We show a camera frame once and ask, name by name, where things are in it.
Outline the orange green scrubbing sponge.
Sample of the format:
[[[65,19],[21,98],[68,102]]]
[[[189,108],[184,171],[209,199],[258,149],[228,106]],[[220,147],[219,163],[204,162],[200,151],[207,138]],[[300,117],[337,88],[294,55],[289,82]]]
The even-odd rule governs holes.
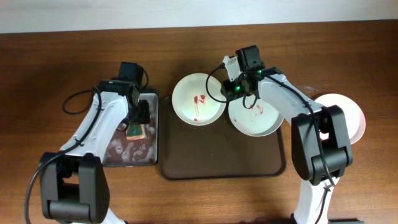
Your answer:
[[[126,139],[129,141],[144,139],[145,137],[143,124],[131,124],[126,131]]]

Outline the white plate with red stains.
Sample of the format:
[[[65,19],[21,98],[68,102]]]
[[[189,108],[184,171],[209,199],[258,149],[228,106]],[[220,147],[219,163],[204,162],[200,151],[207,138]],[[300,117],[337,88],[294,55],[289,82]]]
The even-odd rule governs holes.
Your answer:
[[[177,116],[194,126],[204,126],[216,121],[226,108],[226,98],[220,93],[221,83],[208,74],[193,73],[182,78],[172,93],[172,106]]]

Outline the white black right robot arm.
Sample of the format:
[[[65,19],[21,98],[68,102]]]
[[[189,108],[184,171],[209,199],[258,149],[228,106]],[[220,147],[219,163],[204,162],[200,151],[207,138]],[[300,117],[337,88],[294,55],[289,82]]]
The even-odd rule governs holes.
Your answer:
[[[220,92],[228,102],[246,96],[265,101],[290,124],[292,162],[302,180],[293,222],[329,223],[332,193],[353,163],[343,110],[313,101],[276,67],[241,72]]]

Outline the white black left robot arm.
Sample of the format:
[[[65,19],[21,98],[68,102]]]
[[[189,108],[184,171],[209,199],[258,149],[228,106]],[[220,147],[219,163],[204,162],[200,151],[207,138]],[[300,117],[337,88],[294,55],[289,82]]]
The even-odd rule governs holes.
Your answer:
[[[90,110],[58,152],[40,158],[42,213],[59,223],[123,223],[110,209],[103,170],[106,148],[122,122],[133,122],[140,88],[135,81],[103,80]]]

